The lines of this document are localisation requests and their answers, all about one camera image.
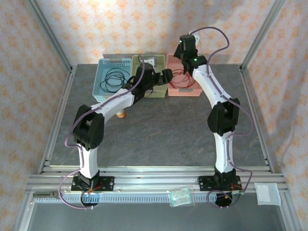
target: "white label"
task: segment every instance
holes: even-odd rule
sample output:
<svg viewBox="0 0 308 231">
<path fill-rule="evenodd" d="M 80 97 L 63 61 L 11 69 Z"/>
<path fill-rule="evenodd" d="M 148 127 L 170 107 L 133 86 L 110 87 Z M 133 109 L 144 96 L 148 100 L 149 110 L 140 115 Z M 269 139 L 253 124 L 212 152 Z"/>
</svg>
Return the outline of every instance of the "white label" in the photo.
<svg viewBox="0 0 308 231">
<path fill-rule="evenodd" d="M 259 201 L 270 202 L 270 192 L 267 185 L 258 185 L 257 194 L 259 196 Z"/>
</svg>

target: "blue basket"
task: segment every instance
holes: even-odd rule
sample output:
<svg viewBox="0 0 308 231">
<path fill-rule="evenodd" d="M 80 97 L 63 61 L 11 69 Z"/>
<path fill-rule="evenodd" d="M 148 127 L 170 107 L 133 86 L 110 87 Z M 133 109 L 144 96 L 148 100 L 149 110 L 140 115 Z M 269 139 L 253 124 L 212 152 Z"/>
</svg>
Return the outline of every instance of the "blue basket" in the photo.
<svg viewBox="0 0 308 231">
<path fill-rule="evenodd" d="M 92 95 L 93 97 L 97 100 L 97 102 L 104 102 L 106 99 L 108 99 L 110 96 L 113 95 L 113 93 L 105 92 L 101 88 L 101 83 L 104 80 L 106 73 L 112 69 L 112 68 L 121 68 L 128 73 L 131 73 L 131 59 L 100 59 L 97 65 L 97 70 L 96 70 L 96 76 L 95 76 L 95 81 L 94 81 L 94 87 L 93 87 L 93 92 Z M 127 81 L 130 78 L 130 75 L 127 74 L 126 72 L 123 72 L 125 80 Z M 117 85 L 119 84 L 119 80 L 111 79 L 108 81 L 108 83 Z M 111 91 L 117 91 L 121 87 L 109 87 L 108 89 Z"/>
</svg>

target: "gray table surface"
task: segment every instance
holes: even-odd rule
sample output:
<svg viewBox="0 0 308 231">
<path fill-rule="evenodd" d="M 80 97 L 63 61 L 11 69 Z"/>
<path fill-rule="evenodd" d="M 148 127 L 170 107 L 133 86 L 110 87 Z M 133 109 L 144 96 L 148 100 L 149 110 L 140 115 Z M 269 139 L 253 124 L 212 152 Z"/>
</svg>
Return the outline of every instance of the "gray table surface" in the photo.
<svg viewBox="0 0 308 231">
<path fill-rule="evenodd" d="M 216 78 L 232 97 L 249 108 L 238 66 L 212 65 Z M 65 137 L 82 104 L 96 104 L 92 96 L 96 64 L 79 64 L 51 157 L 51 165 L 79 165 L 76 148 L 64 145 Z M 214 166 L 215 139 L 207 126 L 211 106 L 200 97 L 145 98 L 127 108 L 126 117 L 112 117 L 98 149 L 99 166 Z M 240 111 L 237 132 L 250 129 L 249 118 Z M 239 166 L 264 166 L 256 130 L 233 139 L 233 160 Z"/>
<path fill-rule="evenodd" d="M 169 204 L 99 204 L 91 210 L 36 203 L 28 231 L 284 231 L 278 206 L 257 205 L 246 194 L 234 207 Z"/>
</svg>

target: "patterned wallpaper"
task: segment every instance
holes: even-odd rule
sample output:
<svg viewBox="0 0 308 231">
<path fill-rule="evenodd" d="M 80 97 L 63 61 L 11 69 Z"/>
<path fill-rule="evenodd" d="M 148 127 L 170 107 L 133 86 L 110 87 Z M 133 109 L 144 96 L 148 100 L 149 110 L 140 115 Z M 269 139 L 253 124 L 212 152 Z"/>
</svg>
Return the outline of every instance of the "patterned wallpaper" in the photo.
<svg viewBox="0 0 308 231">
<path fill-rule="evenodd" d="M 287 0 L 249 65 L 274 167 L 290 186 L 302 229 L 308 231 L 308 8 Z"/>
<path fill-rule="evenodd" d="M 10 231 L 67 72 L 25 0 L 1 0 L 0 15 L 0 230 Z"/>
<path fill-rule="evenodd" d="M 217 26 L 231 46 L 213 63 L 242 63 L 274 0 L 37 0 L 71 65 L 104 54 L 172 53 L 179 37 Z M 225 46 L 216 31 L 201 32 L 200 53 Z"/>
</svg>

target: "plastic basket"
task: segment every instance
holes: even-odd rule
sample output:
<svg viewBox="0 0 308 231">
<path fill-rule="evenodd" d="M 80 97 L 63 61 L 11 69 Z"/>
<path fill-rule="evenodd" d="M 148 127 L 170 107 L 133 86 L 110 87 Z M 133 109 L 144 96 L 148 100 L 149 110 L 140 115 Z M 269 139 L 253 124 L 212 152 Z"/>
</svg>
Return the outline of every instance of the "plastic basket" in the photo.
<svg viewBox="0 0 308 231">
<path fill-rule="evenodd" d="M 183 64 L 180 59 L 173 57 L 173 54 L 167 54 L 167 66 L 166 68 L 171 69 L 172 71 L 176 69 L 183 69 Z M 173 77 L 172 81 L 180 82 L 182 81 L 186 75 L 177 75 Z M 177 83 L 180 87 L 187 86 L 187 83 Z M 170 83 L 167 84 L 168 87 L 168 96 L 200 96 L 202 92 L 202 88 L 199 83 L 195 82 L 192 86 L 188 88 L 173 88 Z"/>
<path fill-rule="evenodd" d="M 164 55 L 142 55 L 142 57 L 144 59 L 149 59 L 152 57 L 155 57 L 155 66 L 154 66 L 154 70 L 156 73 L 161 72 L 162 70 L 164 70 L 166 68 L 166 57 Z M 131 69 L 131 76 L 136 75 L 137 72 L 137 68 L 140 65 L 140 62 L 138 60 L 138 56 L 134 55 L 132 57 L 132 69 Z M 161 85 L 161 86 L 155 86 L 153 88 L 153 92 L 152 90 L 148 90 L 145 93 L 145 97 L 148 98 L 164 98 L 166 95 L 166 91 L 167 91 L 167 86 L 166 84 Z"/>
<path fill-rule="evenodd" d="M 100 59 L 97 65 L 96 76 L 94 81 L 94 87 L 92 95 L 97 102 L 104 102 L 114 93 L 105 92 L 100 84 L 104 80 L 106 73 L 112 68 L 121 68 L 128 73 L 131 73 L 131 59 Z M 123 72 L 126 80 L 130 78 L 130 75 Z M 110 84 L 118 84 L 119 80 L 111 79 L 108 81 Z M 108 87 L 111 91 L 117 91 L 120 87 Z"/>
</svg>

